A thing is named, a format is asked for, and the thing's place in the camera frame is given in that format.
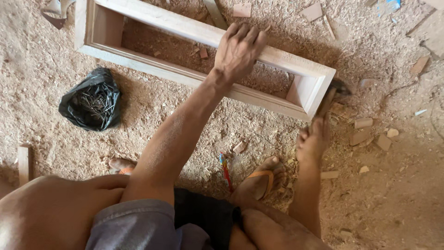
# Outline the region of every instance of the wrist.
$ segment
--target wrist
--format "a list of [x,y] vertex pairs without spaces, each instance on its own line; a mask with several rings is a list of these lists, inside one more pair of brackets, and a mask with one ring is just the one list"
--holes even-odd
[[231,87],[234,83],[224,72],[218,68],[212,68],[207,78],[215,80],[215,84],[224,87]]

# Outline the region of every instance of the hand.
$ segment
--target hand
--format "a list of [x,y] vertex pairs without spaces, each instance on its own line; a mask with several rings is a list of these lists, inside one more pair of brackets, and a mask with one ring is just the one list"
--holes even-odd
[[297,137],[296,158],[302,164],[313,163],[319,166],[322,155],[328,148],[330,141],[328,115],[316,118],[311,126],[312,134],[309,133],[308,127],[305,127]]
[[267,34],[256,26],[230,25],[216,53],[213,70],[219,71],[227,84],[233,84],[251,73],[259,54],[267,44]]
[[85,249],[94,216],[117,204],[129,176],[37,178],[0,200],[0,249]]

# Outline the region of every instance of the wooden frame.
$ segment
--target wooden frame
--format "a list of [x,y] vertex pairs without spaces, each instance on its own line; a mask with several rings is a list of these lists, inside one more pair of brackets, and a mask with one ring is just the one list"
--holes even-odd
[[[75,7],[75,49],[151,75],[197,87],[206,74],[121,47],[123,18],[155,26],[173,34],[213,47],[224,30],[181,16],[139,0],[77,0]],[[266,46],[259,62],[295,74],[292,86],[295,101],[234,84],[229,98],[310,121],[336,70],[302,57]]]

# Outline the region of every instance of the wood chip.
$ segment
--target wood chip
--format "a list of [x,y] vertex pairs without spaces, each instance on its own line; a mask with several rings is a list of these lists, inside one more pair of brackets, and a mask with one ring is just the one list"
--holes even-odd
[[378,85],[379,81],[377,79],[374,78],[366,78],[366,79],[362,79],[360,82],[360,86],[362,88],[368,88],[368,87],[372,87],[375,85]]
[[350,136],[350,145],[358,145],[359,143],[367,140],[370,137],[370,128],[366,128],[361,132],[354,133]]
[[338,116],[344,117],[346,119],[349,119],[350,117],[353,117],[358,114],[357,111],[354,111],[352,108],[346,107],[339,103],[333,103],[330,107],[330,112],[337,114]]
[[355,120],[355,129],[370,127],[371,125],[373,125],[372,118],[361,118]]
[[17,150],[19,163],[19,184],[25,185],[32,180],[32,149],[29,145],[21,145]]
[[397,136],[398,134],[399,134],[399,131],[396,130],[396,129],[389,129],[389,130],[387,131],[387,137],[388,137],[388,138],[392,138],[392,137],[394,137],[394,136]]
[[370,7],[372,5],[374,5],[378,0],[367,0],[364,5],[367,7]]
[[202,59],[208,58],[208,53],[206,52],[206,48],[200,49],[200,58]]
[[338,176],[338,170],[321,172],[321,179],[336,179]]
[[234,148],[233,151],[235,153],[241,153],[242,151],[245,150],[245,148],[247,147],[247,144],[243,141],[239,142],[239,144],[237,144]]
[[353,236],[353,233],[349,229],[341,229],[341,235],[351,237]]
[[251,17],[251,3],[235,4],[233,17]]
[[336,37],[334,36],[332,27],[330,26],[329,20],[327,19],[327,16],[324,16],[324,22],[327,24],[327,28],[329,29],[330,35],[332,36],[333,40],[336,40]]
[[378,141],[376,144],[382,148],[383,150],[387,151],[390,148],[390,145],[392,144],[392,141],[388,139],[385,135],[380,135]]
[[311,22],[321,17],[322,16],[321,3],[315,3],[303,9],[301,12],[299,12],[299,15],[304,16],[308,22]]
[[415,65],[410,69],[410,73],[419,74],[424,69],[425,64],[428,61],[428,56],[422,56],[418,59]]
[[370,171],[369,167],[367,166],[363,166],[362,168],[359,169],[359,173],[365,173]]

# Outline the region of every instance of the wood scrap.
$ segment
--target wood scrap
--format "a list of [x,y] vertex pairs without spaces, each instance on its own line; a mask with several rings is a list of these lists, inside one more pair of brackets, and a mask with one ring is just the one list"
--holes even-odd
[[235,4],[233,17],[251,17],[251,3]]
[[376,142],[376,144],[383,150],[388,151],[388,149],[390,148],[390,145],[392,144],[392,140],[390,140],[388,137],[386,137],[385,135],[380,135],[378,141]]
[[336,179],[338,176],[338,170],[321,172],[321,179]]
[[421,0],[437,10],[444,10],[443,0]]
[[329,20],[327,19],[327,15],[324,16],[324,22],[327,24],[327,28],[329,29],[330,35],[332,36],[333,40],[336,40],[336,37],[334,36],[332,27],[330,26]]
[[373,125],[372,118],[360,118],[355,120],[355,129],[370,127]]
[[397,136],[397,135],[399,135],[399,131],[397,129],[389,129],[387,131],[387,137],[388,138],[392,138],[392,137]]
[[200,49],[200,58],[202,59],[208,58],[208,53],[206,52],[206,48]]
[[343,229],[341,229],[341,235],[351,237],[351,236],[353,236],[353,233],[349,229],[344,229],[343,228]]
[[205,4],[206,8],[208,9],[208,12],[210,13],[211,19],[213,19],[214,24],[216,24],[216,27],[221,28],[223,30],[228,29],[228,25],[226,24],[225,20],[223,19],[223,16],[221,12],[219,11],[219,8],[214,0],[203,0],[203,3]]
[[357,111],[354,111],[352,108],[346,107],[337,102],[332,103],[330,107],[330,112],[337,114],[338,116],[344,117],[345,119],[349,119],[358,114]]
[[410,73],[416,73],[419,74],[424,69],[425,64],[428,61],[428,56],[421,56],[418,61],[413,65],[413,67],[410,69]]
[[32,180],[32,149],[30,145],[21,145],[17,150],[19,163],[19,184],[25,185]]
[[367,0],[367,1],[364,3],[364,6],[366,6],[366,7],[371,7],[371,6],[373,6],[377,1],[378,1],[378,0]]
[[365,173],[365,172],[368,172],[368,171],[370,171],[368,166],[363,166],[363,167],[361,167],[359,169],[359,173]]
[[361,132],[354,133],[350,136],[350,145],[358,145],[370,137],[370,128],[365,128]]
[[321,3],[315,3],[299,12],[299,15],[304,16],[308,22],[311,22],[322,16]]
[[245,148],[247,147],[247,144],[243,141],[239,142],[239,144],[237,144],[234,148],[233,151],[235,153],[241,153],[242,151],[245,150]]

